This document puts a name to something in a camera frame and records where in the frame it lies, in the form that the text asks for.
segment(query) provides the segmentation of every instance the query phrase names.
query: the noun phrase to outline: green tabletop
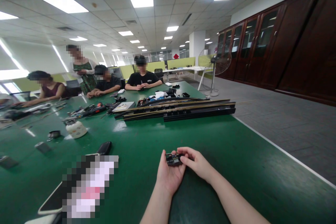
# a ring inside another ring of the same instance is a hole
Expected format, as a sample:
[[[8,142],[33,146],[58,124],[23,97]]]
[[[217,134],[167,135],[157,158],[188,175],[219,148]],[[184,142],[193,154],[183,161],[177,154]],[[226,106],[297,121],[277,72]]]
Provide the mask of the green tabletop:
[[[178,94],[205,96],[186,82]],[[161,85],[146,91],[125,91],[127,101],[167,90]],[[163,122],[162,118],[124,122],[100,114],[80,121],[88,133],[67,138],[62,119],[66,112],[98,102],[112,103],[108,95],[91,100],[76,97],[63,110],[49,115],[30,129],[20,127],[40,116],[25,118],[0,131],[0,154],[19,162],[0,168],[1,223],[24,223],[39,217],[42,203],[73,167],[78,156],[95,153],[111,141],[110,155],[119,156],[119,168],[110,181],[98,217],[74,223],[139,223],[154,188],[163,149],[180,146],[200,151],[207,160],[271,223],[335,223],[336,190],[312,174],[231,115]],[[52,130],[63,137],[48,142],[52,151],[42,154],[35,144],[47,140]],[[170,223],[229,223],[215,191],[187,168],[176,192]]]

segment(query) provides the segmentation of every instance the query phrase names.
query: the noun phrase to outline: air vent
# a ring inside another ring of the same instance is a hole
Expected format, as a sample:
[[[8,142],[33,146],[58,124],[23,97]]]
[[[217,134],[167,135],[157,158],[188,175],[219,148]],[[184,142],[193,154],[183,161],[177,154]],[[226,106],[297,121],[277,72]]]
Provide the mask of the air vent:
[[[135,20],[128,20],[128,21],[126,21],[126,23],[128,24],[128,25],[137,25],[138,23],[135,21]]]
[[[57,29],[62,30],[62,31],[66,31],[66,32],[71,32],[74,31],[74,29],[68,27],[68,26],[64,26],[64,27],[57,27]]]

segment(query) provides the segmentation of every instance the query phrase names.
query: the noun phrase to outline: person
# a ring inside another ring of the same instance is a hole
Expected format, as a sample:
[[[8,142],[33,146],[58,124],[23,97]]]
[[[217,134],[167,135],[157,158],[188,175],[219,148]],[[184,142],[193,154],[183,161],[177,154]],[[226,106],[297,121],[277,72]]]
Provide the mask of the person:
[[[139,72],[131,74],[125,86],[126,90],[148,89],[162,84],[162,81],[154,73],[146,70],[147,63],[143,55],[135,56],[134,61]]]
[[[23,107],[33,106],[44,101],[71,97],[63,83],[55,82],[51,75],[44,71],[31,72],[27,78],[31,81],[37,81],[41,85],[41,93],[38,99],[17,103],[22,104]]]
[[[97,64],[93,60],[85,58],[76,45],[67,45],[66,50],[73,57],[73,62],[69,65],[70,74],[77,78],[81,90],[86,95],[97,84],[94,76]]]
[[[87,93],[86,96],[88,98],[106,95],[118,91],[121,88],[121,80],[113,76],[106,66],[97,65],[94,68],[94,72],[97,77],[97,85],[95,89]]]
[[[200,152],[189,147],[180,147],[177,148],[177,153],[184,154],[181,157],[183,164],[172,167],[167,165],[166,152],[162,151],[156,184],[140,223],[168,223],[172,197],[182,181],[186,166],[213,187],[232,224],[269,223]]]

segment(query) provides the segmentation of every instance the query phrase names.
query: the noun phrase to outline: white pillar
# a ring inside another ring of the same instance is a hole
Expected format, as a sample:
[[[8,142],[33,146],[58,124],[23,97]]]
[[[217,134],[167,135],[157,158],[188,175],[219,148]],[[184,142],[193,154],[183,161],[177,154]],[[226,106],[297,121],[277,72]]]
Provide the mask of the white pillar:
[[[195,57],[198,66],[198,56],[204,54],[205,31],[194,31],[189,35],[189,57]]]

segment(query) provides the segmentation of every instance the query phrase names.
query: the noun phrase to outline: man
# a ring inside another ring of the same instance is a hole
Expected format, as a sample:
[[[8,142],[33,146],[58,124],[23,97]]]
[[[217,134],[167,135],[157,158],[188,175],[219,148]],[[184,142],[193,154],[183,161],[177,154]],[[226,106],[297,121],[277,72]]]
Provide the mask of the man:
[[[146,70],[147,63],[144,56],[135,56],[134,61],[139,68],[139,72],[131,74],[125,86],[126,90],[148,89],[162,84],[162,81],[154,73]]]
[[[106,66],[97,65],[94,68],[94,72],[97,78],[97,86],[91,92],[87,93],[86,96],[88,98],[92,98],[93,96],[103,96],[118,91],[121,88],[121,80],[112,76]]]

